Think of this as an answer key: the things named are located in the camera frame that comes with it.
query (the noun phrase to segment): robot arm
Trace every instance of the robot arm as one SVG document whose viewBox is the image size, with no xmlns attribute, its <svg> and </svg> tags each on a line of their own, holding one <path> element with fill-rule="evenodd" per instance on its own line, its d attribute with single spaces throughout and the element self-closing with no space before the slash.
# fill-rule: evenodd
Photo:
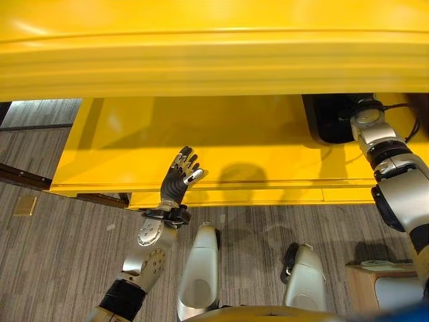
<svg viewBox="0 0 429 322">
<path fill-rule="evenodd" d="M 204 176 L 194 162 L 192 148 L 184 147 L 174 159 L 161 185 L 161 203 L 145 211 L 146 220 L 137 236 L 137 245 L 126 257 L 122 271 L 106 292 L 87 322 L 132 321 L 146 294 L 164 271 L 166 254 L 176 240 L 176 230 L 189 222 L 182 199 L 191 184 Z"/>
<path fill-rule="evenodd" d="M 427 293 L 429 169 L 385 122 L 384 112 L 377 105 L 366 103 L 351 118 L 351 127 L 374 171 L 377 185 L 371 193 L 375 204 L 386 224 L 409 235 L 416 270 Z"/>
</svg>

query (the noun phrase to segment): yellow table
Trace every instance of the yellow table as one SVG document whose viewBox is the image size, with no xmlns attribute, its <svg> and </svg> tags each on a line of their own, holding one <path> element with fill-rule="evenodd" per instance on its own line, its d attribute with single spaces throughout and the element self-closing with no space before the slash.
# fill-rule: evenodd
<svg viewBox="0 0 429 322">
<path fill-rule="evenodd" d="M 402 95 L 380 94 L 385 105 Z M 387 112 L 406 136 L 408 109 Z M 369 203 L 375 184 L 355 143 L 317 144 L 300 95 L 86 99 L 50 192 L 132 192 L 131 209 L 153 207 L 177 151 L 191 145 L 208 176 L 187 205 Z M 429 162 L 428 138 L 410 144 Z"/>
<path fill-rule="evenodd" d="M 0 101 L 429 92 L 427 0 L 3 1 Z"/>
</svg>

